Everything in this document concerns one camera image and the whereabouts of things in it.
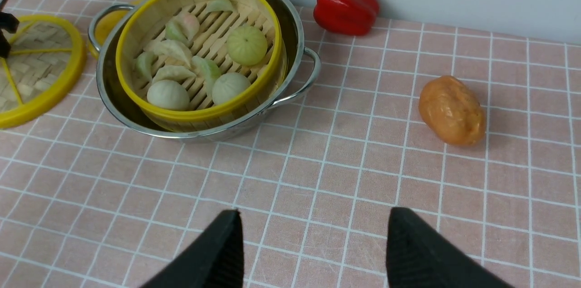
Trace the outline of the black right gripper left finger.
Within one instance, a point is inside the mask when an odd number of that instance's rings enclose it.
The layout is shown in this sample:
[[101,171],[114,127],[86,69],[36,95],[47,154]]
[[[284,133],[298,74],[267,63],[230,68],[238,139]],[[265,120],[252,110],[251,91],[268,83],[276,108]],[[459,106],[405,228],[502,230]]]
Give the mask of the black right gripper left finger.
[[245,262],[238,209],[221,211],[176,259],[143,288],[242,288]]

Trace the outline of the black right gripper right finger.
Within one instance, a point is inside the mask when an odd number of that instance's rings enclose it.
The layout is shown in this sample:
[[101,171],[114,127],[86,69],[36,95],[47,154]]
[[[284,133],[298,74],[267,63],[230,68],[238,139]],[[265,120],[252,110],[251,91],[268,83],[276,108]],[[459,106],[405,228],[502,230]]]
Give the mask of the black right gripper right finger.
[[510,288],[412,209],[394,207],[387,226],[386,273],[390,288]]

